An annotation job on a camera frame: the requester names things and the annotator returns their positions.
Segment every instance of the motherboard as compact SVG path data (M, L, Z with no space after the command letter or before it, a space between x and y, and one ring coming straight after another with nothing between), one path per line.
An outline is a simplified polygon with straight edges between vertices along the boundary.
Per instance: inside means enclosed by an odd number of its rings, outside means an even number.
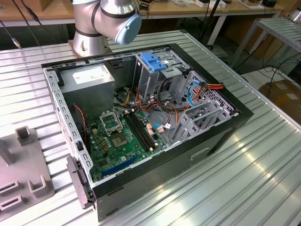
M166 148L141 110L120 115L106 113L99 121L88 124L87 130L90 134L93 181Z

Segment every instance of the red cable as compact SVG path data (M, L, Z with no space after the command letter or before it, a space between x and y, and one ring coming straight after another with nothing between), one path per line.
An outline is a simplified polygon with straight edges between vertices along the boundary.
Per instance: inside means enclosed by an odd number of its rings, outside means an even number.
M87 143L87 128L86 128L86 121L85 121L85 116L84 113L81 111L81 109L79 107L77 107L76 105L73 105L74 107L77 108L77 110L79 111L79 113L81 114L81 117L83 118L84 121L84 130L85 130L85 144Z

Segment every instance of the metal table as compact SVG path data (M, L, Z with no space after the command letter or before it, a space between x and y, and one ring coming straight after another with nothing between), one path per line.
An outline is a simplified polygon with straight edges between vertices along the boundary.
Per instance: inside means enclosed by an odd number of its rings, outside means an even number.
M256 19L234 55L231 63L232 68L235 66L235 63L238 61L242 51L245 49L257 28L262 28L263 32L252 47L250 53L257 49L263 38L268 33L273 35L275 38L278 38L289 47L301 52L301 24L297 24L284 17Z
M139 35L119 50L178 43L253 112L218 151L101 222L121 225L298 225L301 220L300 126L181 31ZM66 168L69 151L40 68L74 58L68 44L0 52L0 137L37 130L55 195L0 225L98 225L82 210Z

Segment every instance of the desk leg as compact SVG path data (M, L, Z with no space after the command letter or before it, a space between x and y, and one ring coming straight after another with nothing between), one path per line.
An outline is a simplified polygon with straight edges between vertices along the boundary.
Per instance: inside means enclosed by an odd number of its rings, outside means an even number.
M280 15L280 13L281 13L281 11L279 11L279 12L276 12L273 16L272 16L272 18L275 18L275 17L279 17L279 15ZM250 50L250 54L259 46L259 44L262 42L262 40L264 39L264 37L267 35L267 32L266 31L263 31L261 34L260 34L260 36L259 36L259 38L257 39L257 41L255 42L255 44L253 45L253 47L251 48L251 50Z
M216 25L215 25L215 28L214 28L214 30L213 30L211 36L210 36L210 39L209 39L207 45L213 45L213 44L214 44L214 41L215 41L215 39L216 39L218 33L220 32L220 30L221 30L221 28L222 28L222 25L223 25L223 23L224 23L226 17L227 17L226 15L222 15L222 16L220 16L220 17L218 18L218 21L217 21L217 23L216 23Z
M238 49L235 52L235 55L233 57L233 61L230 65L231 68L234 68L235 63L237 62L237 60L239 59L241 53L243 52L243 50L245 49L247 43L249 42L249 40L251 39L251 37L253 36L254 32L257 29L257 20L255 20L250 28L250 30L248 31L248 33L246 34L246 36L244 37L243 41L241 42L240 46L238 47Z

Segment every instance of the black cable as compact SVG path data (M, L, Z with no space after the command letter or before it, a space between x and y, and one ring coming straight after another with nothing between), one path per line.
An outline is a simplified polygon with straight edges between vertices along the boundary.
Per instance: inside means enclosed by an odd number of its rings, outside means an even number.
M53 37L53 35L50 33L50 31L41 23L38 16L32 11L32 9L29 8L27 5L25 5L24 0L21 0L21 2L24 5L24 7L26 8L26 11L28 12L28 14L32 17L32 19L35 22L39 23L39 25L41 25L42 28L49 34L49 36L58 44L59 42Z
M202 33L201 33L201 35L200 35L200 37L199 37L199 39L198 39L199 42L202 42L202 39L203 39L203 37L204 37L204 35L205 35L205 33L206 33L206 31L207 31L207 29L208 29L208 27L209 27L211 21L213 20L213 16L214 16L214 14L215 14L215 12L216 12L216 9L217 9L218 4L220 3L220 1L221 1L221 0L216 0L215 4L214 4L214 6L213 6L213 8L212 8L212 10L211 10L211 13L210 13L210 16L209 16L208 23L206 23L206 26L205 26L204 30L202 31Z
M146 17L146 20L147 20L147 19L149 19L149 16L150 16L150 10L146 10L145 12L147 14L147 17Z
M17 7L17 9L18 9L19 13L21 14L21 16L23 17L25 23L27 24L27 27L29 28L29 30L30 30L30 32L31 32L31 34L32 34L32 36L33 36L34 39L36 40L36 43L38 44L38 46L41 46L41 45L39 44L39 41L37 40L36 36L35 36L34 33L32 32L32 28L30 27L30 25L29 25L28 21L26 20L24 14L22 13L22 11L20 10L20 8L19 8L18 5L16 4L15 0L12 0L12 1L13 1L14 5Z
M122 91L122 90L123 90L123 89L118 90L114 96L116 97L116 99L117 99L119 102L124 103L124 101L121 100L121 99L119 98L119 94L118 94L118 93L119 93L120 91Z
M275 76L275 74L276 74L276 71L279 70L280 66L281 66L282 64L284 64L286 61L290 60L291 58L295 58L295 57L296 57L297 55L299 55L299 54L301 54L301 53L297 53L297 54L295 54L294 56L291 56L291 57L287 58L287 59L286 59L285 61L283 61L283 62L277 67L277 69L274 71L273 76L272 76L272 78L271 78L271 81L270 81L270 83L269 83L269 90L268 90L268 93L267 93L267 97L269 97L269 93L270 93L271 86L272 86L272 81L273 81L273 78L274 78L274 76Z
M268 50L269 50L269 48L270 48L270 46L271 46L271 44L272 44L272 42L273 42L273 40L275 39L275 37L273 37L272 39L271 39L271 41L269 42L269 45L268 45L268 47L267 47L267 49L264 51L264 54L263 54L263 57L262 57L262 67L264 67L264 58L265 58L265 55L267 54L267 52L268 52Z
M164 80L161 82L161 84L159 85L158 91L157 91L157 102L158 102L158 106L161 107L162 111L166 112L166 113L170 113L170 114L175 114L176 111L181 112L184 111L186 109L186 107L180 107L180 108L173 108L171 105L169 104L163 104L161 101L161 92L162 92L162 88L171 80L171 78L167 79L164 78Z
M201 33L203 32L204 27L205 27L204 25L205 25L205 21L206 21L206 18L207 18L207 14L208 14L208 10L209 10L209 5L210 5L210 0L208 2L208 6L207 6L207 10L206 10L204 21L203 21L202 29L199 30L199 34L198 34L199 37L201 36Z
M266 38L269 36L269 34L267 36L264 37L264 39L261 41L261 43L257 46L257 48L243 61L241 62L237 67L234 68L234 70L238 69L240 66L243 66L245 64L245 62L259 49L259 47L263 44L263 42L266 40Z
M124 108L125 110L131 108L131 107L124 107L124 106L121 106L120 104L117 104L117 103L113 103L113 105L116 106L116 107Z
M2 20L0 20L0 23L2 24L4 30L7 32L7 34L10 36L10 38L11 38L12 42L14 43L14 45L17 46L18 48L22 48L22 46L20 45L19 41L12 36L12 34L8 31L7 27L2 22Z
M173 143L171 142L171 139L170 139L170 134L171 134L172 131L173 131L173 130L171 130L171 131L168 133L168 139L169 139L169 142L170 142L171 145L173 144Z
M264 58L262 59L262 67L265 67L265 65L267 65L267 63L279 52L279 50L283 47L283 45L284 45L284 43L282 43L282 45L279 47L279 49L268 59L268 61L266 63L263 62Z
M261 71L258 70L258 72L260 72L263 76L267 77L268 79L272 79L269 76L265 75L264 73L262 73Z
M4 25L4 23L2 22L2 20L0 20L0 23L2 24L4 30L6 31L6 33L10 36L11 39L13 39L14 37L11 35L11 33L8 31L8 29L6 28L6 26Z

